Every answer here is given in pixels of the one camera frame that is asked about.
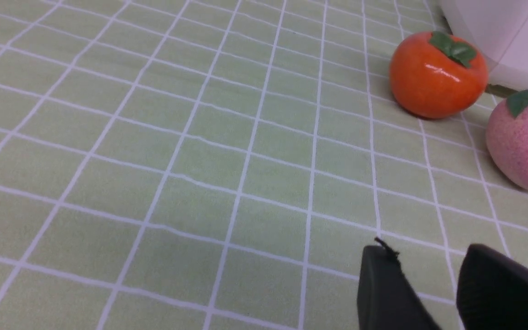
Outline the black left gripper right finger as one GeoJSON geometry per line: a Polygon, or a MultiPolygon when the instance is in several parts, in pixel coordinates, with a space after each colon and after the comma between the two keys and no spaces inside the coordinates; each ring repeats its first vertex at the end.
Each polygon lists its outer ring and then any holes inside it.
{"type": "Polygon", "coordinates": [[[471,244],[457,280],[456,307],[466,330],[528,330],[528,268],[471,244]]]}

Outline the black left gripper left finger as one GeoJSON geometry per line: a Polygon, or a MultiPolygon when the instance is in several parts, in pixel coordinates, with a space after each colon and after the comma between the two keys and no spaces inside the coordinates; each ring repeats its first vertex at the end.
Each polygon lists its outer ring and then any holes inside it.
{"type": "Polygon", "coordinates": [[[381,238],[363,248],[357,292],[361,330],[439,330],[402,271],[398,251],[381,238]]]}

